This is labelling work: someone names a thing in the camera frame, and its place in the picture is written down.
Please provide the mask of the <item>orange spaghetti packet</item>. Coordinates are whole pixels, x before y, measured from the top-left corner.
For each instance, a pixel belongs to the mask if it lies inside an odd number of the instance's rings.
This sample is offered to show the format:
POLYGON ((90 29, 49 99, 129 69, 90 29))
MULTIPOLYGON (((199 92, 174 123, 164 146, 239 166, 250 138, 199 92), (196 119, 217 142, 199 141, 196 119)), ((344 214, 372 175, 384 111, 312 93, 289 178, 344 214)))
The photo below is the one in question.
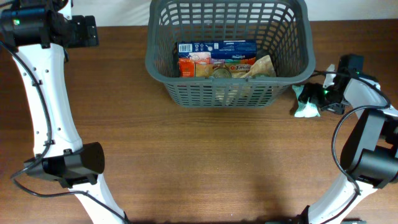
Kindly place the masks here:
POLYGON ((249 59, 215 59, 206 58, 204 60, 193 61, 189 58, 180 58, 178 66, 180 76, 183 78, 205 77, 210 78, 213 71, 217 68, 227 68, 231 75, 234 72, 246 72, 256 61, 255 58, 249 59))

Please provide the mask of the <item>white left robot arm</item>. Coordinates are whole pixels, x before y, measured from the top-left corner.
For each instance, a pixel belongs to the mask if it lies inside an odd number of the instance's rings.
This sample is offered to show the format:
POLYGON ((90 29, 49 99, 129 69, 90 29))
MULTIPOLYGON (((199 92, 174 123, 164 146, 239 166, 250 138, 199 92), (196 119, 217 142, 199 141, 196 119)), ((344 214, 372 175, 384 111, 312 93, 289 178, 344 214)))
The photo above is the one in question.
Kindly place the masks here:
POLYGON ((94 223, 127 223, 104 179, 100 143, 83 143, 70 109, 64 65, 68 49, 99 44, 93 16, 72 14, 64 0, 1 4, 2 47, 21 74, 34 129, 34 155, 12 174, 58 182, 75 195, 94 223))

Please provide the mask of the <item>grey plastic shopping basket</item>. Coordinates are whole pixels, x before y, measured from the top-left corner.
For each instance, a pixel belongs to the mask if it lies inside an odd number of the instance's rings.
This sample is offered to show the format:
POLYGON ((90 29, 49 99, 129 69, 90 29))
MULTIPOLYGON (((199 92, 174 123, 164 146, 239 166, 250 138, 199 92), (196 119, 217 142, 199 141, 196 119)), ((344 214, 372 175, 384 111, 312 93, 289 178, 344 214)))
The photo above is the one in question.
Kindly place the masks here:
POLYGON ((262 108, 315 69, 312 32, 304 1, 152 1, 146 69, 170 97, 187 108, 262 108), (178 45, 253 40, 256 56, 270 56, 274 77, 183 78, 178 45))

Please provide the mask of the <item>blue cardboard food box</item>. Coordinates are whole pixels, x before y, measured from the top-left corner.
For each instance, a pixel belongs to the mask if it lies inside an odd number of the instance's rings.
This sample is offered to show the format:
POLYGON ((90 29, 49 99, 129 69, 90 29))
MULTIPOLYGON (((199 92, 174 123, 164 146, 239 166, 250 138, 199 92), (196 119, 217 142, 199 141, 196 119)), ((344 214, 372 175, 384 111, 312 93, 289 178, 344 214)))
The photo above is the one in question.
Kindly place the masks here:
POLYGON ((246 59, 257 55, 254 40, 223 40, 212 42, 182 42, 177 44, 178 57, 201 60, 215 59, 246 59))

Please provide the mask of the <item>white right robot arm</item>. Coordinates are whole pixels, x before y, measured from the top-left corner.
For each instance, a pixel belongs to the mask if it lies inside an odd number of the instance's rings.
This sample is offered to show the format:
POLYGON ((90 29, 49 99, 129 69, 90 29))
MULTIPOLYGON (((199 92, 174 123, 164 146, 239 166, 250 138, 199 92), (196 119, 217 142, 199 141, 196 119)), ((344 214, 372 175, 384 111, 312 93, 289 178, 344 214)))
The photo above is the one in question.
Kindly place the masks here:
POLYGON ((364 58, 348 54, 337 68, 316 71, 323 84, 296 87, 301 105, 330 111, 342 118, 331 139, 338 178, 314 204, 291 223, 345 223, 360 201, 397 182, 397 109, 378 80, 363 72, 364 58))

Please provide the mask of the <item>green lid glass jar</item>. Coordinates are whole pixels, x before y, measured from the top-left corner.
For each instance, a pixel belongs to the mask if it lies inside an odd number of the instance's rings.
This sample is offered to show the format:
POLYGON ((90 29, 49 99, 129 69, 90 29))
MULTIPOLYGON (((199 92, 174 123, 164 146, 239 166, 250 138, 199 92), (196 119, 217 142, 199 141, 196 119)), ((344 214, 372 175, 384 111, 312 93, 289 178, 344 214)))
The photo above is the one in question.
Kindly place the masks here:
MULTIPOLYGON (((269 78, 269 77, 271 77, 271 76, 272 76, 272 75, 267 74, 267 73, 259 73, 259 74, 254 75, 254 78, 269 78)), ((268 86, 267 86, 267 85, 258 84, 258 83, 257 83, 257 84, 254 86, 254 90, 253 90, 253 93, 252 93, 252 97, 253 97, 255 100, 258 100, 258 99, 264 94, 264 92, 267 91, 267 89, 268 89, 268 86)))

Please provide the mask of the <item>beige paper pouch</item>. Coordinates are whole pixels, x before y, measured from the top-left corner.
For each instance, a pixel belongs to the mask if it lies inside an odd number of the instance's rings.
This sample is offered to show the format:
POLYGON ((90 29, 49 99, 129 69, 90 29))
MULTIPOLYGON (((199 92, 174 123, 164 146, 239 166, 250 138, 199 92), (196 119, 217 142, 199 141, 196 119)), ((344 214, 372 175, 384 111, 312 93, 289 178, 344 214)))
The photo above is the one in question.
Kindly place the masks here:
MULTIPOLYGON (((269 55, 266 55, 254 62, 251 65, 250 69, 246 72, 234 72, 232 73, 233 78, 254 78, 254 75, 259 73, 267 73, 272 75, 271 77, 276 77, 276 72, 274 70, 271 58, 269 55)), ((253 86, 244 86, 241 89, 240 100, 249 100, 249 105, 253 105, 258 100, 255 100, 252 97, 254 87, 253 86)))

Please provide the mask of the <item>teal white snack packet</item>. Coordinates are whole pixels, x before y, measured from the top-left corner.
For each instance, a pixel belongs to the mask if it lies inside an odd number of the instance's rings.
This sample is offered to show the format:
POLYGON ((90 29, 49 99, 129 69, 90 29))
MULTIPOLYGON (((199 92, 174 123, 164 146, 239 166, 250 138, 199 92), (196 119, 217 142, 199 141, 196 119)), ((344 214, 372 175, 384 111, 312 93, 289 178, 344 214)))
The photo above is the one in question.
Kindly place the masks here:
POLYGON ((310 102, 309 92, 304 85, 292 85, 298 103, 298 108, 294 113, 296 118, 320 117, 320 113, 315 103, 310 102))

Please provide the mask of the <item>silver tin can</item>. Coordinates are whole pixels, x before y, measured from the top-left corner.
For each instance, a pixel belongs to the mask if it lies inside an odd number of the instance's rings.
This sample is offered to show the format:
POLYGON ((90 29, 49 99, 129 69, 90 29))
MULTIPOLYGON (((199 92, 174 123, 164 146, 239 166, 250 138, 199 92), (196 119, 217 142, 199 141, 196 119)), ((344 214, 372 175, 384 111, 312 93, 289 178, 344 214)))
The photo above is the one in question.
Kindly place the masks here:
MULTIPOLYGON (((231 78, 231 72, 227 68, 217 68, 213 71, 211 74, 211 77, 213 78, 231 78)), ((219 84, 219 86, 216 88, 216 97, 219 100, 224 99, 224 93, 225 93, 226 85, 219 84)))

